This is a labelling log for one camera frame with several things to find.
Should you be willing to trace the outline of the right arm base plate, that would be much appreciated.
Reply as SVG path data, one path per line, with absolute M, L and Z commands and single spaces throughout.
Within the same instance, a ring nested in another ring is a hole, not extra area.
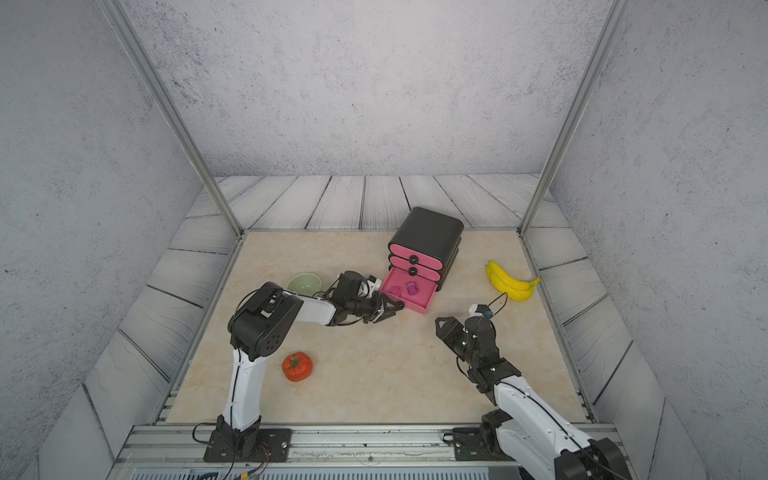
M 495 431 L 483 425 L 453 428 L 442 440 L 453 448 L 454 459 L 459 462 L 508 459 L 499 448 Z

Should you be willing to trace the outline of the black drawer cabinet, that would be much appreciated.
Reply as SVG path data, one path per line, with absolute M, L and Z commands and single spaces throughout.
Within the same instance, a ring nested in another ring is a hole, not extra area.
M 414 207 L 388 243 L 397 243 L 439 258 L 440 291 L 458 255 L 464 224 L 461 220 L 423 207 Z

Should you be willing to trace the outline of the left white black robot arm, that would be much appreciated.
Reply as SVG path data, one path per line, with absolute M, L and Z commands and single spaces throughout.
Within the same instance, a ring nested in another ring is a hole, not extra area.
M 283 344 L 295 323 L 323 327 L 355 322 L 378 323 L 405 305 L 380 291 L 381 281 L 345 271 L 324 290 L 302 295 L 266 282 L 246 295 L 229 320 L 233 373 L 227 403 L 216 431 L 232 447 L 256 435 L 261 421 L 260 397 L 268 358 Z

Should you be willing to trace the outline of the pink top drawer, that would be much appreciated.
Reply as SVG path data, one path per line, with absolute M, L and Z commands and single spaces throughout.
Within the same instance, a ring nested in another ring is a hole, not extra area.
M 397 243 L 390 244 L 389 251 L 391 255 L 399 257 L 412 265 L 421 265 L 433 271 L 440 271 L 444 267 L 444 263 L 441 259 Z

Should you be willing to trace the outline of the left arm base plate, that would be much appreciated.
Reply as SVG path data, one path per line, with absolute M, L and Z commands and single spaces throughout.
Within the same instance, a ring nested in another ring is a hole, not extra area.
M 205 463 L 285 463 L 293 431 L 287 428 L 256 428 L 232 434 L 216 429 L 206 444 Z

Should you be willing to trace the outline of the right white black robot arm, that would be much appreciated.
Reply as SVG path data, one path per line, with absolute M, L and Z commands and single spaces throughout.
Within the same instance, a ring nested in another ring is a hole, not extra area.
M 476 315 L 461 322 L 435 320 L 436 336 L 468 365 L 466 377 L 496 409 L 483 416 L 481 445 L 493 457 L 517 461 L 533 479 L 629 479 L 615 442 L 594 439 L 567 421 L 501 356 L 492 321 Z

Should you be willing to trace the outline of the pink bottom drawer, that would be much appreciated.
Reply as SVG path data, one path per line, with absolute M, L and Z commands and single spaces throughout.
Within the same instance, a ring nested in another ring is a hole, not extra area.
M 419 314 L 426 314 L 437 292 L 436 282 L 411 276 L 405 270 L 392 267 L 381 285 L 381 292 L 404 307 Z

